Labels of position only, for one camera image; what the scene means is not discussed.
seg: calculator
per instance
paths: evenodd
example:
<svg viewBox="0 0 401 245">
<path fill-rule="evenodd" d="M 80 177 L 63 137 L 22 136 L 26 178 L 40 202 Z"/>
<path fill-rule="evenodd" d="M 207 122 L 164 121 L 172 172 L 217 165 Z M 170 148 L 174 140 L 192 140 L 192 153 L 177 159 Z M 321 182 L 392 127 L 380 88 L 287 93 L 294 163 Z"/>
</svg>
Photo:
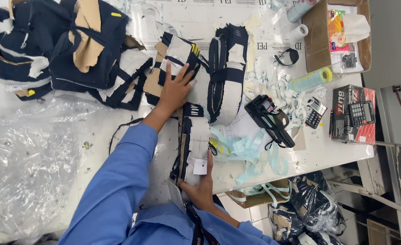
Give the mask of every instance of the calculator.
<svg viewBox="0 0 401 245">
<path fill-rule="evenodd" d="M 322 119 L 323 114 L 325 114 L 328 108 L 314 97 L 308 100 L 308 102 L 310 103 L 308 107 L 310 107 L 312 110 L 309 116 L 306 118 L 305 123 L 313 129 L 316 129 L 320 123 L 320 120 Z"/>
<path fill-rule="evenodd" d="M 351 127 L 359 127 L 376 121 L 372 101 L 349 104 L 348 107 Z"/>
</svg>

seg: person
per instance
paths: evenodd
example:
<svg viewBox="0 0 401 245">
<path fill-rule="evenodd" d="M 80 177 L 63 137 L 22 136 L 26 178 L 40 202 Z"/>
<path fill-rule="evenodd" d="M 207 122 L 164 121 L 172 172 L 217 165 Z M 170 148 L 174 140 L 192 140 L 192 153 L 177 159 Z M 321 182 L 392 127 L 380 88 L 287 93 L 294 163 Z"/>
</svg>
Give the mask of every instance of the person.
<svg viewBox="0 0 401 245">
<path fill-rule="evenodd" d="M 184 76 L 188 64 L 174 80 L 170 62 L 167 64 L 159 103 L 141 124 L 128 128 L 94 175 L 59 245 L 277 245 L 250 221 L 238 222 L 213 202 L 210 151 L 207 174 L 197 186 L 179 179 L 179 187 L 189 195 L 194 205 L 190 210 L 194 210 L 200 222 L 195 224 L 188 211 L 184 212 L 169 202 L 140 210 L 135 225 L 131 227 L 134 210 L 148 189 L 148 167 L 154 157 L 158 133 L 171 114 L 184 105 L 192 88 L 189 81 L 193 72 Z"/>
</svg>

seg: red pen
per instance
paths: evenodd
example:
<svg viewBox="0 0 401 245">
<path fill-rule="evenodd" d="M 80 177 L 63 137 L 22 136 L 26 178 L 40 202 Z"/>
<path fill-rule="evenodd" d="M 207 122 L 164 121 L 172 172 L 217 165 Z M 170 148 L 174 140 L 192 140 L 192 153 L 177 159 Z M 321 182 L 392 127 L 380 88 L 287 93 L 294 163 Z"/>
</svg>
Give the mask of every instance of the red pen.
<svg viewBox="0 0 401 245">
<path fill-rule="evenodd" d="M 334 118 L 334 110 L 331 110 L 331 119 L 330 119 L 330 122 L 329 122 L 329 138 L 331 137 L 331 134 L 332 134 L 332 124 L 333 124 L 332 120 L 333 120 L 333 118 Z"/>
</svg>

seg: price labeling gun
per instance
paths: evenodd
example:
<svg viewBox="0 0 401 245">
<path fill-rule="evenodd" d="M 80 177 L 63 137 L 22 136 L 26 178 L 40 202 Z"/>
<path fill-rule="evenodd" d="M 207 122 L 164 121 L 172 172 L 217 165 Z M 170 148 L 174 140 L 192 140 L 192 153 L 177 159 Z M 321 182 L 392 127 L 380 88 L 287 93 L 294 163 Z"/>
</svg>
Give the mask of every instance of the price labeling gun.
<svg viewBox="0 0 401 245">
<path fill-rule="evenodd" d="M 294 147 L 293 139 L 285 131 L 285 127 L 289 124 L 288 117 L 285 112 L 276 108 L 271 98 L 267 95 L 257 96 L 245 106 L 245 110 L 256 124 L 264 128 L 272 140 L 278 143 L 280 147 Z"/>
</svg>

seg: yellow tag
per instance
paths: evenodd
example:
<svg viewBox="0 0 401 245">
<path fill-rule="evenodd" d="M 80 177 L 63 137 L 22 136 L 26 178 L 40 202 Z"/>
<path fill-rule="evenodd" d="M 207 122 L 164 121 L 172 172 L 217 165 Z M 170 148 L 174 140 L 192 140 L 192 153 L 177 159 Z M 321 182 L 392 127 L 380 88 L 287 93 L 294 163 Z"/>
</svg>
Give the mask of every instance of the yellow tag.
<svg viewBox="0 0 401 245">
<path fill-rule="evenodd" d="M 35 93 L 36 93 L 36 92 L 35 92 L 34 90 L 30 89 L 30 90 L 28 91 L 27 97 L 30 97 L 30 96 L 34 95 Z"/>
</svg>

